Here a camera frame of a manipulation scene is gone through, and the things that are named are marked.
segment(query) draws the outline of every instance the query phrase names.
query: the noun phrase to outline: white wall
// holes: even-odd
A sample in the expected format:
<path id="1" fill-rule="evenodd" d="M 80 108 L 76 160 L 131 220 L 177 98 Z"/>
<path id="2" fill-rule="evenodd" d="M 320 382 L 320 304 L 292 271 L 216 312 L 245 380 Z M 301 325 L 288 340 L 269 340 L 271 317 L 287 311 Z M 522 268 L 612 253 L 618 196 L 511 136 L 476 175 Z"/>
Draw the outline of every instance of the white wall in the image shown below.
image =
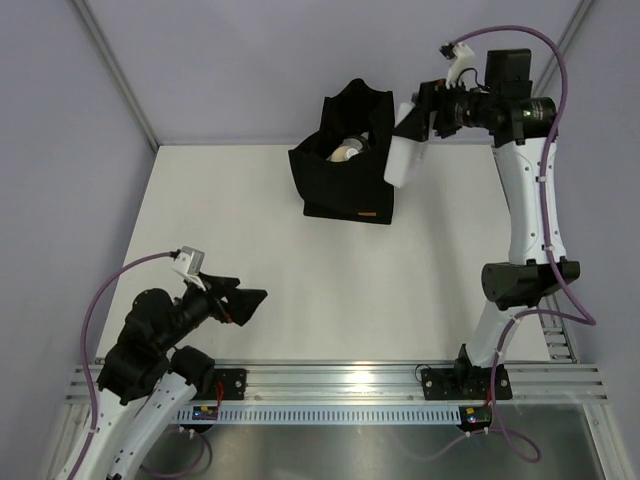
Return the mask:
<path id="1" fill-rule="evenodd" d="M 639 18 L 638 2 L 599 2 L 567 55 L 556 172 L 565 246 L 582 265 L 573 288 L 599 320 L 575 327 L 580 356 L 601 369 L 638 474 L 640 70 L 629 53 L 640 46 Z"/>
<path id="2" fill-rule="evenodd" d="M 0 66 L 0 476 L 31 480 L 153 156 L 65 0 L 0 4 Z"/>
<path id="3" fill-rule="evenodd" d="M 163 143 L 297 143 L 353 78 L 406 100 L 446 76 L 440 46 L 503 23 L 559 38 L 578 0 L 88 0 Z M 531 46 L 518 34 L 474 39 Z M 486 137 L 486 133 L 468 132 Z"/>

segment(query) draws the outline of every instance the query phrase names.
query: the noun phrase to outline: black bag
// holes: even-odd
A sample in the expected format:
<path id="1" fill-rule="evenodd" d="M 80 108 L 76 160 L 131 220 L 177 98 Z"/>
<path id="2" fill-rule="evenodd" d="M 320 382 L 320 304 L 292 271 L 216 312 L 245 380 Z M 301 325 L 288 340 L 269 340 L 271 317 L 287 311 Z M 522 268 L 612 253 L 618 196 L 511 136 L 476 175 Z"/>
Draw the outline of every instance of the black bag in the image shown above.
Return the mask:
<path id="1" fill-rule="evenodd" d="M 393 187 L 383 180 L 394 127 L 393 93 L 355 79 L 324 100 L 320 130 L 289 151 L 304 215 L 389 225 Z M 327 158 L 352 135 L 369 132 L 370 148 L 346 162 Z"/>

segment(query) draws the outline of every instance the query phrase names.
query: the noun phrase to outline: gray floor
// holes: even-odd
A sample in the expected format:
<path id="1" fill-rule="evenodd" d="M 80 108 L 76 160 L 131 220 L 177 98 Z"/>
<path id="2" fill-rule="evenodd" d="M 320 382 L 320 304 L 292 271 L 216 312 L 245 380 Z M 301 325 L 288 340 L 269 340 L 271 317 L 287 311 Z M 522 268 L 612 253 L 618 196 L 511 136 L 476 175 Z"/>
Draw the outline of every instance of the gray floor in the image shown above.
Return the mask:
<path id="1" fill-rule="evenodd" d="M 542 448 L 529 465 L 501 437 L 463 441 L 444 457 L 420 461 L 460 435 L 451 426 L 221 426 L 207 432 L 214 460 L 194 479 L 215 480 L 424 480 L 604 479 L 579 407 L 502 407 L 511 428 Z M 186 436 L 167 435 L 146 464 L 173 472 L 196 450 Z M 140 473 L 136 479 L 150 479 Z"/>

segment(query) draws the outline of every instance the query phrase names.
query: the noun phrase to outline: white table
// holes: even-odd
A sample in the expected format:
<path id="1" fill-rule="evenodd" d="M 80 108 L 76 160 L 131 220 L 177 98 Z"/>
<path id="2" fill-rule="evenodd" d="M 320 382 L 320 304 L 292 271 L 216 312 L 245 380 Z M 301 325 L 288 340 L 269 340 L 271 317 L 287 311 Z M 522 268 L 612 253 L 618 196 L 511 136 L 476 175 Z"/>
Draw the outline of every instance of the white table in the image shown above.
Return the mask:
<path id="1" fill-rule="evenodd" d="M 484 306 L 480 272 L 505 261 L 509 215 L 487 146 L 433 146 L 421 178 L 396 190 L 391 226 L 302 215 L 290 146 L 162 147 L 126 262 L 183 245 L 202 271 L 269 296 L 240 328 L 209 320 L 185 344 L 224 360 L 454 359 Z M 98 349 L 114 345 L 131 302 L 184 287 L 169 260 L 120 280 Z M 535 317 L 508 359 L 548 361 Z"/>

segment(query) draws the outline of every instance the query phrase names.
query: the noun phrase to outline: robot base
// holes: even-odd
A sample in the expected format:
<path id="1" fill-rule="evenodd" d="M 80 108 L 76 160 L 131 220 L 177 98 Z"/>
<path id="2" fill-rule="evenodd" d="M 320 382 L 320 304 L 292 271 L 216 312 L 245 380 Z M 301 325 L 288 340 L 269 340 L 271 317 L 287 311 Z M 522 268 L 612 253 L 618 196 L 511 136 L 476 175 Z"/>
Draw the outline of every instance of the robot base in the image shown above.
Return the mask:
<path id="1" fill-rule="evenodd" d="M 465 345 L 453 368 L 424 368 L 420 371 L 424 399 L 435 400 L 482 400 L 489 398 L 491 368 L 471 365 Z M 495 385 L 496 400 L 511 400 L 511 382 L 504 365 L 498 365 Z"/>

